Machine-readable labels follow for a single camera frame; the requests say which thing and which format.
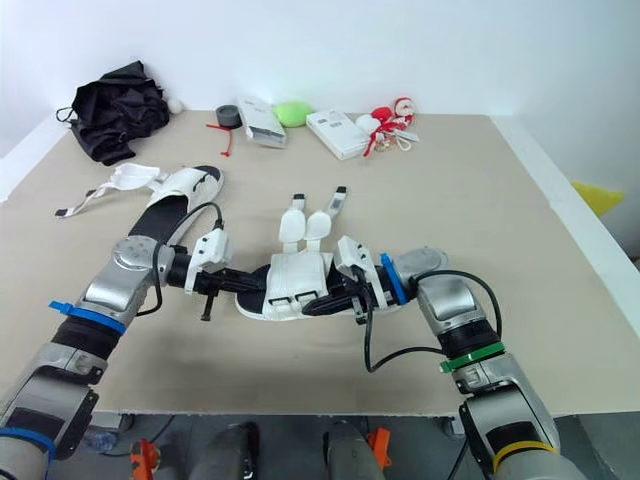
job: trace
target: black cloth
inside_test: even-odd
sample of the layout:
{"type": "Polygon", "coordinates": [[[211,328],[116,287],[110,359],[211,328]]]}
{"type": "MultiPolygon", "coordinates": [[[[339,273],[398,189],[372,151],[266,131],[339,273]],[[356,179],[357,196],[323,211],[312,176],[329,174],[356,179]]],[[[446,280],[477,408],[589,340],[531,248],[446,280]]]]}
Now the black cloth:
{"type": "Polygon", "coordinates": [[[82,149],[96,162],[113,165],[135,153],[129,140],[148,137],[169,123],[162,90],[147,78],[142,62],[133,62],[79,87],[71,124],[82,149]]]}

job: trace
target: black cable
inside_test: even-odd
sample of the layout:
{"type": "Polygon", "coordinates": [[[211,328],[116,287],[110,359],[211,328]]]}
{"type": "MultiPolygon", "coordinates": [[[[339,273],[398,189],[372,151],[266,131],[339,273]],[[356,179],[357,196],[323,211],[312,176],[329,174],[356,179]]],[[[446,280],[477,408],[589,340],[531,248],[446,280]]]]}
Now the black cable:
{"type": "Polygon", "coordinates": [[[498,334],[498,338],[502,338],[502,313],[500,313],[500,305],[498,305],[498,299],[496,298],[496,294],[493,293],[493,290],[489,286],[487,282],[482,280],[480,277],[475,276],[472,273],[464,272],[462,270],[433,270],[431,272],[421,273],[414,277],[411,281],[413,285],[417,285],[420,280],[427,277],[436,277],[439,275],[454,275],[457,277],[465,277],[470,280],[473,280],[487,292],[489,295],[489,299],[491,299],[491,305],[493,306],[493,312],[496,317],[496,333],[498,334]]]}
{"type": "Polygon", "coordinates": [[[142,317],[143,315],[150,315],[152,313],[157,312],[162,307],[162,286],[160,285],[160,272],[158,270],[158,256],[160,254],[160,249],[162,248],[163,245],[165,245],[169,241],[171,236],[178,230],[178,228],[182,226],[184,222],[186,222],[194,213],[206,207],[214,207],[216,209],[216,214],[218,215],[218,218],[213,224],[213,228],[215,229],[218,227],[222,227],[223,225],[222,210],[220,210],[220,207],[218,206],[218,204],[215,202],[204,202],[198,205],[197,207],[193,208],[191,211],[189,211],[184,217],[180,219],[180,221],[175,225],[175,227],[173,227],[173,230],[171,230],[162,241],[158,241],[156,243],[156,246],[153,249],[153,257],[151,260],[153,265],[153,286],[156,291],[156,305],[147,310],[143,310],[142,312],[138,312],[136,314],[136,317],[142,317]]]}
{"type": "MultiPolygon", "coordinates": [[[[360,278],[360,272],[356,272],[356,275],[360,278]]],[[[371,366],[371,336],[373,334],[373,299],[371,298],[371,293],[369,289],[366,287],[366,283],[363,283],[362,296],[364,297],[365,305],[367,308],[367,318],[366,318],[366,329],[364,333],[364,366],[367,369],[367,372],[373,373],[378,370],[380,367],[390,362],[394,358],[398,358],[401,355],[406,355],[408,353],[413,352],[428,352],[428,353],[437,353],[442,355],[442,350],[434,347],[408,347],[398,350],[396,352],[390,353],[386,357],[378,360],[375,365],[371,366]]]]}
{"type": "Polygon", "coordinates": [[[469,448],[469,441],[465,438],[464,443],[462,444],[462,448],[460,449],[460,453],[458,453],[458,457],[456,458],[453,467],[451,467],[451,471],[449,472],[449,476],[447,476],[447,480],[453,480],[458,473],[458,469],[460,465],[462,465],[462,460],[464,459],[465,453],[467,453],[467,449],[469,448]]]}
{"type": "MultiPolygon", "coordinates": [[[[408,353],[413,352],[428,352],[428,353],[437,353],[442,355],[443,352],[439,348],[434,347],[408,347],[398,350],[397,352],[393,352],[382,360],[378,361],[375,365],[371,366],[371,337],[373,334],[373,299],[371,298],[371,293],[369,289],[366,287],[366,279],[364,277],[363,272],[356,271],[356,276],[360,280],[363,285],[362,296],[365,300],[365,305],[367,308],[367,317],[366,317],[366,330],[364,334],[364,364],[367,369],[367,372],[373,373],[382,367],[387,362],[390,362],[394,358],[398,358],[401,355],[406,355],[408,353]]],[[[480,277],[473,275],[469,272],[464,272],[461,270],[434,270],[431,272],[421,273],[412,279],[413,285],[417,285],[420,280],[427,277],[436,277],[440,275],[454,275],[458,277],[465,277],[470,280],[473,280],[477,284],[479,284],[484,290],[487,292],[489,299],[491,300],[491,305],[493,306],[493,311],[496,317],[496,333],[498,334],[498,338],[502,338],[502,313],[500,312],[500,305],[498,304],[498,299],[496,298],[495,293],[489,286],[487,282],[482,280],[480,277]]]]}
{"type": "MultiPolygon", "coordinates": [[[[175,415],[171,415],[171,417],[169,418],[169,420],[167,420],[167,423],[164,424],[164,426],[158,430],[158,433],[156,433],[153,438],[151,440],[149,440],[150,443],[155,442],[156,440],[158,440],[162,434],[164,432],[167,431],[167,428],[169,428],[169,426],[171,425],[171,422],[173,422],[175,420],[176,416],[175,415]]],[[[109,453],[109,452],[103,452],[100,455],[102,455],[103,457],[114,457],[114,458],[119,458],[119,457],[128,457],[130,455],[130,452],[127,453],[109,453]]]]}
{"type": "Polygon", "coordinates": [[[71,121],[69,121],[71,115],[73,115],[73,107],[64,107],[56,110],[56,120],[58,120],[60,123],[71,123],[71,121]],[[69,113],[66,117],[60,118],[60,113],[64,112],[65,110],[69,110],[69,113]]]}

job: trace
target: white box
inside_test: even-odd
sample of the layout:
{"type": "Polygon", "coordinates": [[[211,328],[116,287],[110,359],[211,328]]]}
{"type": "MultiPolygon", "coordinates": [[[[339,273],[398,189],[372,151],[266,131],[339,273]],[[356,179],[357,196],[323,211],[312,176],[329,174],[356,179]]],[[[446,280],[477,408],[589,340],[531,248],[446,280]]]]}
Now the white box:
{"type": "Polygon", "coordinates": [[[237,103],[249,140],[268,147],[284,147],[287,134],[273,113],[271,105],[258,98],[245,96],[239,96],[237,103]]]}
{"type": "Polygon", "coordinates": [[[369,144],[369,136],[344,113],[336,110],[307,115],[307,126],[339,160],[361,155],[369,144]]]}

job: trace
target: white ball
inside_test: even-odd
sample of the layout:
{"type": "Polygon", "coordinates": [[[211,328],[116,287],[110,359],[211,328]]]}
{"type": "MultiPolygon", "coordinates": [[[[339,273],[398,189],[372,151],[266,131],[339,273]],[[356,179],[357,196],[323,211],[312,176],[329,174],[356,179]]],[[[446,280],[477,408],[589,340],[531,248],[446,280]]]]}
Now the white ball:
{"type": "Polygon", "coordinates": [[[169,111],[174,115],[178,115],[184,110],[184,105],[177,98],[170,98],[167,100],[167,106],[169,107],[169,111]]]}
{"type": "Polygon", "coordinates": [[[380,126],[380,120],[373,118],[371,115],[366,113],[356,118],[356,125],[358,125],[360,129],[364,130],[367,135],[370,135],[371,132],[375,131],[375,129],[380,126]]]}

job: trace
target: green toy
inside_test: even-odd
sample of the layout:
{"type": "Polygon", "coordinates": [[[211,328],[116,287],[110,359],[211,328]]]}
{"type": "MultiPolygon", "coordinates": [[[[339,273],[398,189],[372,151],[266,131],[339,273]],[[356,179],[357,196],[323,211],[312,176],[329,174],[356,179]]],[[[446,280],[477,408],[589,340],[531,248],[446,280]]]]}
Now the green toy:
{"type": "Polygon", "coordinates": [[[273,113],[283,127],[301,127],[307,121],[307,115],[313,113],[306,102],[285,102],[273,107],[273,113]]]}

